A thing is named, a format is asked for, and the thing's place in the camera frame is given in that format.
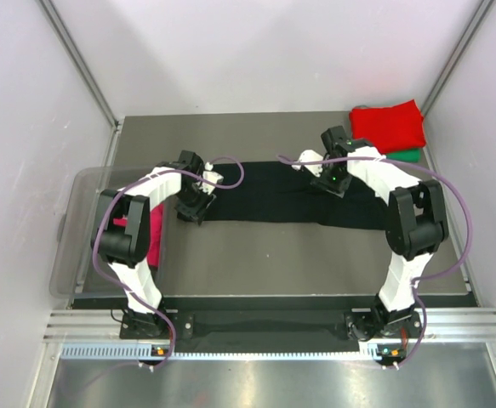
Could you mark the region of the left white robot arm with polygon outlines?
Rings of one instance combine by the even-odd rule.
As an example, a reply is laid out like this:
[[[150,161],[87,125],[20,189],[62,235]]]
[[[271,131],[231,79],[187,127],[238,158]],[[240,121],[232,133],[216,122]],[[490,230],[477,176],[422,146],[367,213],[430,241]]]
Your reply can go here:
[[[177,161],[161,162],[132,184],[100,193],[91,236],[93,264],[126,294],[123,324],[129,329],[150,337],[170,330],[167,315],[158,310],[162,293],[149,263],[151,212],[174,196],[176,211],[200,224],[223,179],[213,164],[183,150]]]

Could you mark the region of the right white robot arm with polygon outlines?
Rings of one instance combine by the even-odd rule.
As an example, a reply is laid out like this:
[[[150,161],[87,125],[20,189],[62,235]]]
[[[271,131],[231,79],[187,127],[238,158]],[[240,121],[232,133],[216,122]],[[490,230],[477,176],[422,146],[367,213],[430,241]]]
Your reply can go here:
[[[387,206],[385,238],[392,251],[384,285],[368,315],[352,319],[351,335],[367,341],[400,331],[412,318],[416,280],[441,243],[448,238],[448,219],[442,186],[423,181],[394,164],[365,139],[349,139],[341,126],[321,135],[324,156],[305,152],[301,159],[316,159],[308,166],[313,184],[342,196],[352,179],[361,180]]]

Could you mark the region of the black t shirt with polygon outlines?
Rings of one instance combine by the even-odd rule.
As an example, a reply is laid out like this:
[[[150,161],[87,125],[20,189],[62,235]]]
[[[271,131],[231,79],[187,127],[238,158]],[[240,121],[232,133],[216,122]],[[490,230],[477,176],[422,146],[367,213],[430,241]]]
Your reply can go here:
[[[311,174],[278,161],[244,162],[244,179],[233,190],[216,190],[207,221],[320,224],[385,230],[387,206],[354,178],[342,197],[311,185]]]

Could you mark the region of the red t shirt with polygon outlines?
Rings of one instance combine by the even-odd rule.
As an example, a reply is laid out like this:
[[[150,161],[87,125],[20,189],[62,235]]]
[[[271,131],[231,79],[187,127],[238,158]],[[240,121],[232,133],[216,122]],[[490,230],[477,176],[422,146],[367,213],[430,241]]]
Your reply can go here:
[[[426,146],[424,117],[413,99],[388,107],[357,107],[349,119],[353,138],[368,140],[380,154]]]

